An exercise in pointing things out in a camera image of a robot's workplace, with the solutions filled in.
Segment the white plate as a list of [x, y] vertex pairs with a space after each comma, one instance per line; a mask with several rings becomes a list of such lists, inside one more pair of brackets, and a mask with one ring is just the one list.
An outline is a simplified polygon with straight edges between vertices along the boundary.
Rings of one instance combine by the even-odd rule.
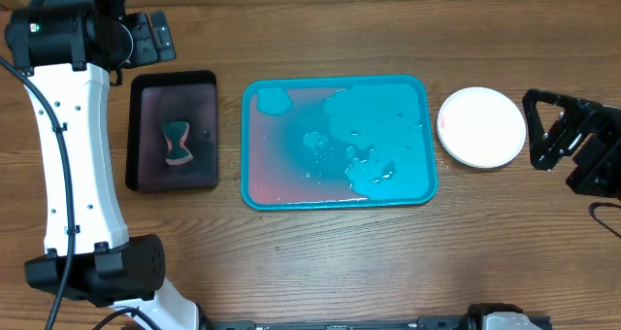
[[459, 162], [479, 169], [500, 168], [523, 149], [526, 124], [516, 104], [487, 87], [467, 87], [442, 103], [437, 133]]

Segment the pink green sponge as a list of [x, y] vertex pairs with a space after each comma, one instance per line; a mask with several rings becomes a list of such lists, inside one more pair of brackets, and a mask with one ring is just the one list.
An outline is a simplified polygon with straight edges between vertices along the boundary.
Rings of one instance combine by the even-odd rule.
[[170, 121], [161, 127], [167, 144], [165, 161], [170, 166], [180, 166], [193, 159], [193, 155], [185, 145], [189, 133], [187, 121]]

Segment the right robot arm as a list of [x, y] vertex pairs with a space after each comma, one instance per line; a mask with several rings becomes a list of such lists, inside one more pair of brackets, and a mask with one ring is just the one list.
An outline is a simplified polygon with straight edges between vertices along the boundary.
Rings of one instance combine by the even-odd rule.
[[533, 166], [547, 171], [569, 157], [575, 169], [566, 184], [574, 193], [618, 198], [620, 110], [564, 95], [549, 103], [562, 108], [563, 115], [536, 141]]

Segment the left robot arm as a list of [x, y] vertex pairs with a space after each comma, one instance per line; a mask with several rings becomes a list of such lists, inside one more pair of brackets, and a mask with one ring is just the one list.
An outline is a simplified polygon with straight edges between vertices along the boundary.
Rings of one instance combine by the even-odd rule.
[[[162, 12], [129, 14], [125, 0], [31, 0], [5, 30], [6, 69], [36, 115], [48, 219], [28, 284], [108, 307], [145, 329], [208, 329], [197, 303], [166, 275], [154, 234], [133, 237], [114, 189], [107, 107], [126, 69], [176, 56]], [[131, 85], [127, 186], [137, 191], [217, 183], [217, 88], [208, 70], [141, 75]], [[450, 153], [485, 112], [503, 135], [480, 168], [507, 164], [532, 134], [530, 113], [502, 93], [468, 87], [431, 120], [408, 75], [267, 80], [242, 97], [241, 192], [256, 210], [418, 205], [438, 189], [433, 142]]]

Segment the black rectangular tray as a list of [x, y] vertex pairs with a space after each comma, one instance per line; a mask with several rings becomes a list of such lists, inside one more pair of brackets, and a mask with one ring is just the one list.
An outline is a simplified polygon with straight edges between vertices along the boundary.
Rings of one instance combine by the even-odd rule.
[[[162, 125], [187, 121], [193, 159], [166, 163]], [[137, 192], [212, 188], [218, 183], [217, 81], [208, 70], [140, 75], [131, 84], [125, 184]]]

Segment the teal plastic tray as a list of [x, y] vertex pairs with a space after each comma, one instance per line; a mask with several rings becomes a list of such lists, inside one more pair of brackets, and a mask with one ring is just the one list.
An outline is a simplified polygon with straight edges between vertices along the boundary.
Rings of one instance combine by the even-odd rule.
[[423, 205], [438, 186], [415, 77], [266, 80], [244, 91], [241, 194], [255, 210]]

